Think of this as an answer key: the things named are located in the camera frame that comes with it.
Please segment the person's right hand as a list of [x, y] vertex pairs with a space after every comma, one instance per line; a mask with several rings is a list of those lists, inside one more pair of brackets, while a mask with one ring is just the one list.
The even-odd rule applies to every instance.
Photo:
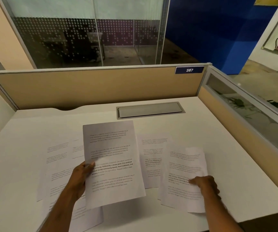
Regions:
[[200, 192], [204, 198], [204, 202], [207, 204], [215, 204], [221, 202], [221, 197], [219, 196], [220, 191], [216, 182], [214, 181], [214, 177], [212, 176], [210, 176], [210, 187], [200, 189]]

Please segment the person's right forearm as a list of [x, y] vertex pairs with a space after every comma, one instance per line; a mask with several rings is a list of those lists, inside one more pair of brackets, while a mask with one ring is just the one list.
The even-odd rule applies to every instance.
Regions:
[[204, 198], [209, 232], [244, 232], [217, 197]]

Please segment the beige desk partition panel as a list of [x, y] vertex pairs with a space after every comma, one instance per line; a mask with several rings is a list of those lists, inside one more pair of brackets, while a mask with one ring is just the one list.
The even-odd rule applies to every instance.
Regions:
[[[212, 63], [0, 70], [0, 95], [14, 110], [195, 97]], [[204, 66], [175, 74], [176, 67]]]

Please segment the yellow sign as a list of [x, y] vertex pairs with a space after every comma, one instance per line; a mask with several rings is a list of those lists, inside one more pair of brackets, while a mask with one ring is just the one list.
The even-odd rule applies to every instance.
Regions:
[[257, 6], [278, 6], [278, 0], [256, 0], [254, 5], [257, 5]]

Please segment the white printed paper sheet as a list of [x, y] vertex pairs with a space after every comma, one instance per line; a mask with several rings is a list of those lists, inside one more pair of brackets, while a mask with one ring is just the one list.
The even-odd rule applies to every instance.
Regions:
[[83, 125], [83, 145], [87, 210], [146, 196], [132, 120]]
[[53, 141], [44, 148], [43, 157], [41, 160], [40, 168], [40, 179], [37, 187], [36, 202], [44, 199], [45, 194], [45, 178], [48, 172], [53, 171], [61, 164], [69, 159], [71, 145], [75, 140], [72, 139], [61, 139], [58, 141]]
[[137, 134], [145, 189], [159, 187], [163, 153], [167, 143], [171, 140], [168, 134]]
[[83, 144], [83, 136], [75, 137], [70, 146], [70, 159], [71, 161], [79, 165], [84, 161], [84, 144]]
[[[48, 194], [43, 201], [44, 220], [52, 210], [60, 194]], [[76, 201], [72, 212], [69, 232], [84, 232], [103, 222], [102, 207], [87, 209], [85, 193]]]
[[199, 187], [188, 181], [208, 175], [203, 149], [169, 144], [165, 154], [159, 187], [161, 205], [187, 213], [205, 213]]

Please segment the person's left hand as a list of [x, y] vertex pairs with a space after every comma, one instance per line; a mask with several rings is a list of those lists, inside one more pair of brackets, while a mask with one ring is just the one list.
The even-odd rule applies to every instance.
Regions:
[[85, 192], [85, 181], [93, 171], [84, 171], [82, 163], [73, 169], [71, 177], [67, 183], [67, 189], [71, 191], [75, 199], [78, 200]]

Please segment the person's left forearm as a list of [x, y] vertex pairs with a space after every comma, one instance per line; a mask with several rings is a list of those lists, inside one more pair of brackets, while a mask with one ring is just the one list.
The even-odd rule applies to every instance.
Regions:
[[37, 232], [69, 232], [74, 205], [83, 193], [64, 189]]

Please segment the blue number label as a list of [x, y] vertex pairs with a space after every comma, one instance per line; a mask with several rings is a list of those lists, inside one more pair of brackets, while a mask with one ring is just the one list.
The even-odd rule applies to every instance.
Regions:
[[197, 74], [202, 73], [204, 66], [180, 66], [176, 67], [175, 74]]

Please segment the partition panel with glass strip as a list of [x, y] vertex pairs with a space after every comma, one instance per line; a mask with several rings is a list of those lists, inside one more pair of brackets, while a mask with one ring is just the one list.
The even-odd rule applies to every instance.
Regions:
[[278, 73], [226, 75], [209, 65], [201, 88], [226, 103], [278, 149]]

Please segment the dotted frosted glass wall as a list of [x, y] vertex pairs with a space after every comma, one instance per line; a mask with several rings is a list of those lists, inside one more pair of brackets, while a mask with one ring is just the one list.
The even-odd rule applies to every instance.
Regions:
[[[159, 65], [170, 0], [0, 0], [33, 69]], [[105, 60], [87, 32], [102, 32]]]

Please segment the office chair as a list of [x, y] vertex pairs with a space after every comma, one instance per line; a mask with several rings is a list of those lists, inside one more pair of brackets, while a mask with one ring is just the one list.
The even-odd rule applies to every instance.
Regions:
[[105, 49], [104, 49], [104, 44], [103, 44], [103, 33], [102, 32], [87, 32], [86, 33], [87, 38], [90, 41], [91, 48], [96, 51], [98, 54], [98, 59], [102, 57], [102, 60], [105, 60]]

